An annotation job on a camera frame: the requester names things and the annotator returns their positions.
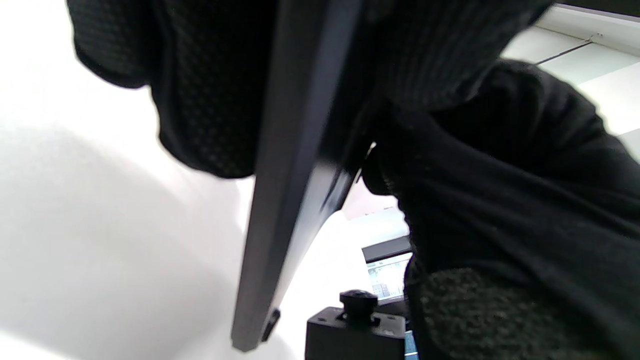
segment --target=black cloth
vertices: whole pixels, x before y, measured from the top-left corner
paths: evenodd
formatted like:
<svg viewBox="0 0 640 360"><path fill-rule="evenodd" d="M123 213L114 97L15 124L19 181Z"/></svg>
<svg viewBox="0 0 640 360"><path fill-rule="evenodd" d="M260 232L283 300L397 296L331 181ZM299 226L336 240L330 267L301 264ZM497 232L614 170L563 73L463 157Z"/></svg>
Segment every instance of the black cloth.
<svg viewBox="0 0 640 360"><path fill-rule="evenodd" d="M150 86L164 147L225 178L255 171L272 35L285 3L67 0L78 59L114 85ZM400 107L453 106L474 93L478 74L551 4L394 1L371 77Z"/></svg>
<svg viewBox="0 0 640 360"><path fill-rule="evenodd" d="M475 268L549 294L640 357L640 166L595 107L534 65L498 62L452 110L394 108L381 170L431 274Z"/></svg>

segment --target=white surface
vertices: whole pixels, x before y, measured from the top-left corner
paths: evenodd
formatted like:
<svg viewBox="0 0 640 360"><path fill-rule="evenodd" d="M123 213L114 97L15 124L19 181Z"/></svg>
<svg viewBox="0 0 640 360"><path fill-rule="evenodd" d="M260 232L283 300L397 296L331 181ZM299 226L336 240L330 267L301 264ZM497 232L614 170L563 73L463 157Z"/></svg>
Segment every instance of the white surface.
<svg viewBox="0 0 640 360"><path fill-rule="evenodd" d="M637 62L640 62L640 58L637 56L602 45L589 44L559 58L549 60L541 64L540 67L570 84L580 85ZM611 91L611 89L609 88L609 92L617 94L617 88L613 88L616 89L615 91Z"/></svg>
<svg viewBox="0 0 640 360"><path fill-rule="evenodd" d="M578 89L598 106L610 133L640 129L640 62L587 81Z"/></svg>
<svg viewBox="0 0 640 360"><path fill-rule="evenodd" d="M364 181L360 180L351 187L342 211L347 219L351 220L396 206L395 197L373 195L364 185Z"/></svg>
<svg viewBox="0 0 640 360"><path fill-rule="evenodd" d="M584 40L541 28L529 28L515 37L502 57L537 63L581 45Z"/></svg>
<svg viewBox="0 0 640 360"><path fill-rule="evenodd" d="M537 25L577 38L589 38L640 56L640 19L567 5L553 6Z"/></svg>
<svg viewBox="0 0 640 360"><path fill-rule="evenodd" d="M0 44L0 359L302 359L307 318L370 286L338 213L269 343L236 352L252 180L168 157L147 91L75 61L63 1L1 0Z"/></svg>
<svg viewBox="0 0 640 360"><path fill-rule="evenodd" d="M355 218L348 222L350 231L356 236L360 248L409 235L404 214L398 208L389 208L373 214Z"/></svg>

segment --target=dark knit fabric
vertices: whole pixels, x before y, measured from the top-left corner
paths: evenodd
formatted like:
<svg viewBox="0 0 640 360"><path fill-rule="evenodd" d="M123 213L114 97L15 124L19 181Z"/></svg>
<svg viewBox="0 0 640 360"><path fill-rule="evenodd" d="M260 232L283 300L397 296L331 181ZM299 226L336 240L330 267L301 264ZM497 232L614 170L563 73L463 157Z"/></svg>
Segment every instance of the dark knit fabric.
<svg viewBox="0 0 640 360"><path fill-rule="evenodd" d="M589 343L640 356L640 166L591 103L502 61L462 106L390 116L374 165L424 273L481 270L548 299Z"/></svg>
<svg viewBox="0 0 640 360"><path fill-rule="evenodd" d="M255 170L275 0L68 0L78 58L118 86L150 85L160 140L190 167ZM402 0L377 75L398 105L445 108L550 1Z"/></svg>
<svg viewBox="0 0 640 360"><path fill-rule="evenodd" d="M67 3L78 58L150 85L171 154L254 172L275 0ZM393 112L364 174L412 230L423 359L640 358L640 170L570 86L494 65L551 2L394 4L372 74Z"/></svg>

